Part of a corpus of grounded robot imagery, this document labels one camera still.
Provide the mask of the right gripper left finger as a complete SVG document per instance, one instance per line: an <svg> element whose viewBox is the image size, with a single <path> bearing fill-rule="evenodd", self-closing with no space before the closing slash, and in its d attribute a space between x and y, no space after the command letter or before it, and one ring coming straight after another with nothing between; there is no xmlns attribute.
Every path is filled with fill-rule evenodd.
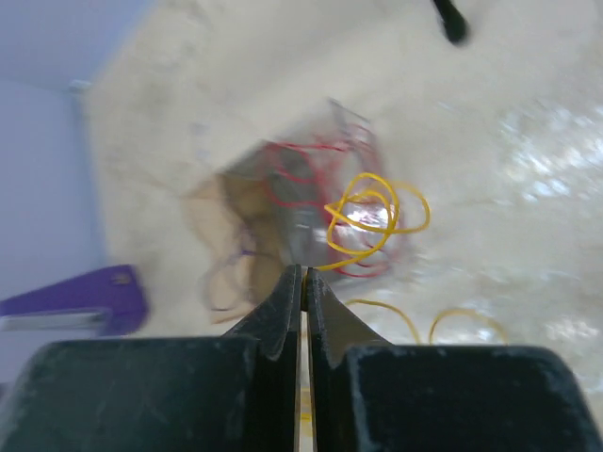
<svg viewBox="0 0 603 452"><path fill-rule="evenodd" d="M220 336L61 341L1 406L5 451L295 451L302 270Z"/></svg>

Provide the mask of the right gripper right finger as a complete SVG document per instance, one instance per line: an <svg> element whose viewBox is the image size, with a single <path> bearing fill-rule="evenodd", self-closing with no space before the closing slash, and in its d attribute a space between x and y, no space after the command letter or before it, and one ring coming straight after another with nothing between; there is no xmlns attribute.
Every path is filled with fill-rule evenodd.
<svg viewBox="0 0 603 452"><path fill-rule="evenodd" d="M400 346L305 276L318 451L598 451L566 364L527 346Z"/></svg>

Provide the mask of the clear transparent bin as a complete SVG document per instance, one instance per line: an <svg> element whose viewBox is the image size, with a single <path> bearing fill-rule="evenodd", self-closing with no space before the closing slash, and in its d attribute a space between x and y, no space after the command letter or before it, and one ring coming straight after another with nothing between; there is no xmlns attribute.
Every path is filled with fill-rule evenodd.
<svg viewBox="0 0 603 452"><path fill-rule="evenodd" d="M336 203L359 173L384 174L376 137L366 118L335 100L284 131L260 141L224 173L262 183L280 238L284 265L321 266L346 259L343 249L366 250L387 224L375 198L345 203L345 220L325 205Z"/></svg>

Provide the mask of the orange transparent bin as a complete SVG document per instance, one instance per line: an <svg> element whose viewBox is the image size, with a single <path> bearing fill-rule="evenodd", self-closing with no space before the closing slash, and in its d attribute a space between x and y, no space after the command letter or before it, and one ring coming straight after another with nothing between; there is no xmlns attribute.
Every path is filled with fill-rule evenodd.
<svg viewBox="0 0 603 452"><path fill-rule="evenodd" d="M186 225L209 252L197 291L213 324L248 314L272 292L285 265L261 182L219 173L180 201Z"/></svg>

